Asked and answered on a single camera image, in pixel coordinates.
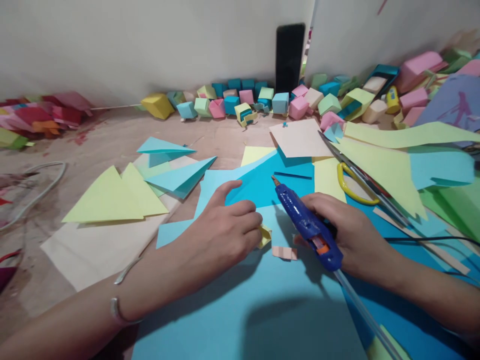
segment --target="glue stick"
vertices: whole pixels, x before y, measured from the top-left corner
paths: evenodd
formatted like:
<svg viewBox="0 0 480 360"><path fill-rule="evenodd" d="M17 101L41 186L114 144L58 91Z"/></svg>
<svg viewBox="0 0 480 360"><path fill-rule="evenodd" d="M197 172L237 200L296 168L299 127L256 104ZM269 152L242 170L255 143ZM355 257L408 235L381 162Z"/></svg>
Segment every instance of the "glue stick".
<svg viewBox="0 0 480 360"><path fill-rule="evenodd" d="M386 106L387 114L395 114L401 109L399 95L395 86L391 86L386 93Z"/></svg>

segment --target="smartphone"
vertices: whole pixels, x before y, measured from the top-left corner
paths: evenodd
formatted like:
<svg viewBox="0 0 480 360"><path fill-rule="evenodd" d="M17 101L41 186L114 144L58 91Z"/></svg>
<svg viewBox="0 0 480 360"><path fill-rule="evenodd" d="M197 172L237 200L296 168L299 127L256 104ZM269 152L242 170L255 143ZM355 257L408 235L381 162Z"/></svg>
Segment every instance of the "smartphone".
<svg viewBox="0 0 480 360"><path fill-rule="evenodd" d="M304 36L304 23L282 25L276 29L276 93L291 93L299 85Z"/></svg>

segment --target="silver bracelet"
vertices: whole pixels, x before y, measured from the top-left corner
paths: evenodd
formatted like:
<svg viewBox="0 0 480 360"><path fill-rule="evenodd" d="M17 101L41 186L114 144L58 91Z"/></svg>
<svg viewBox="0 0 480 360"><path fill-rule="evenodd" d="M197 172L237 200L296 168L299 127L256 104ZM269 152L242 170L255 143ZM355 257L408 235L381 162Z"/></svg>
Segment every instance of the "silver bracelet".
<svg viewBox="0 0 480 360"><path fill-rule="evenodd" d="M114 285L120 285L124 279L125 279L125 276L127 276L128 272L134 267L134 265L136 263L138 263L143 257L137 257L135 260L133 260L131 263L128 264L128 266L118 275L118 277L116 278L115 282L113 283ZM113 320L115 320L115 322L120 325L120 326L123 326L123 327L127 327L127 326L130 326L130 325L135 325L135 324L138 324L140 323L143 318L141 318L140 320L136 320L136 321L128 321L128 320L125 320L124 317L122 316L122 314L120 314L120 309L119 309L119 298L118 296L116 297L113 297L111 300L110 300L110 314L111 316L113 317Z"/></svg>

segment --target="white cable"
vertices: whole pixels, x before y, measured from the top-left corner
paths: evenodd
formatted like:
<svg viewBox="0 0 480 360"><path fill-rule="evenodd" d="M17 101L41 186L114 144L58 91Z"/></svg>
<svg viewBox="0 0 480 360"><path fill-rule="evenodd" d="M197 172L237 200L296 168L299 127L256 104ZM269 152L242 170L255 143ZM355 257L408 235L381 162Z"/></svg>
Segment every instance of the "white cable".
<svg viewBox="0 0 480 360"><path fill-rule="evenodd" d="M48 185L48 187L43 190L40 195L38 195L36 198L34 198L32 201L30 201L18 214L15 216L15 218L9 222L7 225L0 227L0 232L7 230L8 228L12 227L15 223L17 223L18 220L20 220L25 213L30 210L31 207L33 207L41 198L43 198L62 178L62 176L65 174L65 170L67 168L67 164L64 163L63 161L52 161L52 162L47 162L41 165L37 165L34 167L31 167L24 171L25 174L27 173L32 173L35 170L41 169L41 168L47 168L50 166L55 166L55 165L61 165L61 170L58 173L58 176L53 180L53 182Z"/></svg>

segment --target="hand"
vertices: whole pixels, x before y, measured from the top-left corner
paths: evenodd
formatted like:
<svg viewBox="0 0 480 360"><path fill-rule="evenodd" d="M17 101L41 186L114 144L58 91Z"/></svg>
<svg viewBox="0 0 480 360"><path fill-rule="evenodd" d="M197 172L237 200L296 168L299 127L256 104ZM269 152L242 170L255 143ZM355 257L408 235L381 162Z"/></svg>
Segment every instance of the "hand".
<svg viewBox="0 0 480 360"><path fill-rule="evenodd" d="M396 275L403 256L390 246L361 210L320 192L301 199L307 208L337 228L335 240L343 254L342 270L379 286ZM297 244L302 241L300 235L294 240Z"/></svg>

